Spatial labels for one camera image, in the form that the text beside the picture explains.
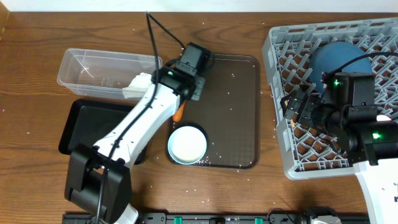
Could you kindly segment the blue plate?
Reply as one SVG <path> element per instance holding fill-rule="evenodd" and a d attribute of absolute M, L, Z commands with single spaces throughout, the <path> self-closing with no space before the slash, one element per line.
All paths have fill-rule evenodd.
<path fill-rule="evenodd" d="M 348 42 L 332 42 L 320 47 L 312 55 L 309 68 L 312 69 L 310 81 L 315 84 L 315 91 L 324 93 L 324 84 L 321 82 L 322 73 L 330 73 L 350 60 L 364 55 L 357 46 Z"/>

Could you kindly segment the orange carrot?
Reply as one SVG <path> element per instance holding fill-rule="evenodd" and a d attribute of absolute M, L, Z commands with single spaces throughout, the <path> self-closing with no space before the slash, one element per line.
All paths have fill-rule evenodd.
<path fill-rule="evenodd" d="M 181 120 L 181 118 L 182 118 L 182 116 L 183 116 L 183 111 L 184 111 L 184 109 L 185 109 L 185 103 L 186 103 L 186 101 L 184 101 L 182 104 L 181 104 L 181 106 L 180 106 L 180 108 L 176 111 L 176 113 L 172 116 L 172 120 L 174 121 L 174 122 L 180 122 L 180 120 Z"/>

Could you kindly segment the white napkin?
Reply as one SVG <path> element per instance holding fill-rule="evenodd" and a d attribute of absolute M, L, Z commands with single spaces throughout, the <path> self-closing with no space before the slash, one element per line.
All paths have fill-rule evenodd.
<path fill-rule="evenodd" d="M 141 72 L 134 77 L 129 86 L 122 89 L 123 97 L 125 98 L 139 98 L 142 97 L 147 91 L 148 87 L 152 84 L 152 75 Z"/>

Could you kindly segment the white cup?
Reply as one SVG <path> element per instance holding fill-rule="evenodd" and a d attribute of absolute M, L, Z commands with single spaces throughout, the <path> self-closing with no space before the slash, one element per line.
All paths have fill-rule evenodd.
<path fill-rule="evenodd" d="M 388 117 L 387 115 L 384 115 L 384 114 L 378 114 L 378 115 L 376 116 L 376 120 L 377 120 L 377 121 L 390 121 L 391 118 Z"/>

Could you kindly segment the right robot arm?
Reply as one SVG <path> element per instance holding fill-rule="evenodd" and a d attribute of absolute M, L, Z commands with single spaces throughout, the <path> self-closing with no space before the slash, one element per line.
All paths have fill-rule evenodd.
<path fill-rule="evenodd" d="M 371 223 L 397 223 L 397 123 L 377 120 L 368 73 L 323 76 L 322 96 L 297 89 L 281 98 L 285 119 L 336 137 L 363 191 Z"/>

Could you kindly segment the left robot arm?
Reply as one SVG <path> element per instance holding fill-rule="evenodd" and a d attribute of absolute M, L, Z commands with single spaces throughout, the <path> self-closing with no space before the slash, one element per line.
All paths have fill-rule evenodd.
<path fill-rule="evenodd" d="M 91 223 L 135 223 L 129 201 L 131 171 L 155 132 L 188 100 L 199 100 L 203 73 L 215 63 L 210 50 L 190 42 L 179 58 L 156 66 L 145 95 L 126 117 L 91 147 L 70 154 L 65 198 L 90 212 Z"/>

